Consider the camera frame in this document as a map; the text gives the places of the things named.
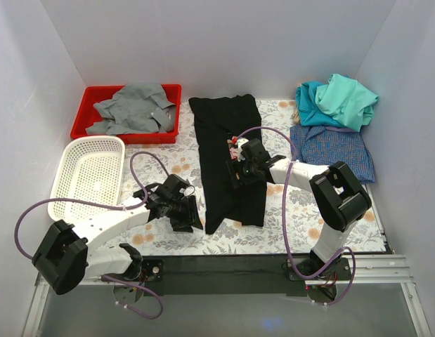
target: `white laundry basket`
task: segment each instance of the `white laundry basket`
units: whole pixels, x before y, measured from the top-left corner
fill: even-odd
[[[73,198],[117,205],[125,144],[117,137],[90,136],[72,141],[63,152],[50,198]],[[105,209],[72,202],[51,202],[48,214],[54,220],[75,223]]]

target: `white backdrop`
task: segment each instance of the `white backdrop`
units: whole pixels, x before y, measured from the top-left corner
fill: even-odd
[[[286,98],[354,76],[394,0],[41,0],[86,85]]]
[[[364,133],[379,215],[435,336],[435,0],[397,1],[357,77],[379,94]]]
[[[18,216],[50,194],[84,83],[39,0],[0,0],[0,337],[21,336],[37,271],[14,246]],[[33,253],[47,210],[28,216]]]

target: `red plastic tray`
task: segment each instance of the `red plastic tray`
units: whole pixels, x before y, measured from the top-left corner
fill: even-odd
[[[77,118],[70,132],[73,139],[92,136],[86,133],[86,128],[92,126],[96,121],[102,121],[102,117],[93,107],[95,103],[102,100],[109,100],[117,91],[124,86],[90,86],[84,91],[82,103],[79,106]],[[178,135],[178,123],[180,120],[181,86],[179,84],[163,84],[162,88],[166,92],[167,99],[175,103],[175,128],[167,133],[131,133],[118,135],[125,144],[165,144],[175,143]]]

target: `table surface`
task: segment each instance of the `table surface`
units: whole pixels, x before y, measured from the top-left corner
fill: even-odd
[[[257,105],[263,126],[289,134],[295,109],[293,101],[259,100]],[[179,134],[175,144],[127,146],[121,200],[130,197],[138,189],[129,171],[130,156],[140,150],[150,151],[162,160],[169,172],[178,174],[195,186],[198,212],[204,224],[205,202],[193,122],[194,115],[189,104],[182,103]],[[263,144],[271,155],[292,156],[288,143],[277,133],[263,131]],[[146,185],[162,183],[166,178],[157,162],[147,155],[135,158],[134,168],[141,182]],[[126,231],[108,241],[105,246],[129,242],[145,256],[285,253],[281,227],[282,192],[282,185],[268,184],[263,228],[243,227],[238,221],[225,219],[213,235],[206,235],[199,230],[194,230],[194,233],[175,233],[169,219],[162,218]],[[287,233],[291,249],[296,253],[308,253],[318,240],[323,219],[310,192],[288,187],[288,195]],[[350,234],[346,244],[354,251],[385,251],[375,213],[370,209]]]

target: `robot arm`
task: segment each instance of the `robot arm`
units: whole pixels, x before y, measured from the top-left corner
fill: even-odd
[[[234,188],[259,180],[285,183],[289,159],[278,155],[272,158],[258,139],[241,138],[235,146],[238,159],[227,163]],[[341,161],[331,166],[296,161],[288,185],[312,192],[324,220],[319,240],[311,249],[310,261],[301,270],[303,274],[311,275],[344,246],[357,220],[364,216],[372,202],[348,165]]]
[[[133,227],[166,216],[176,232],[203,229],[194,195],[187,195],[190,184],[171,174],[163,184],[146,187],[147,202],[141,203],[143,191],[134,193],[121,206],[123,211],[106,211],[80,223],[59,220],[52,224],[42,240],[32,263],[58,294],[67,293],[81,280],[116,274],[130,281],[141,273],[143,258],[129,244],[101,247],[108,240]]]

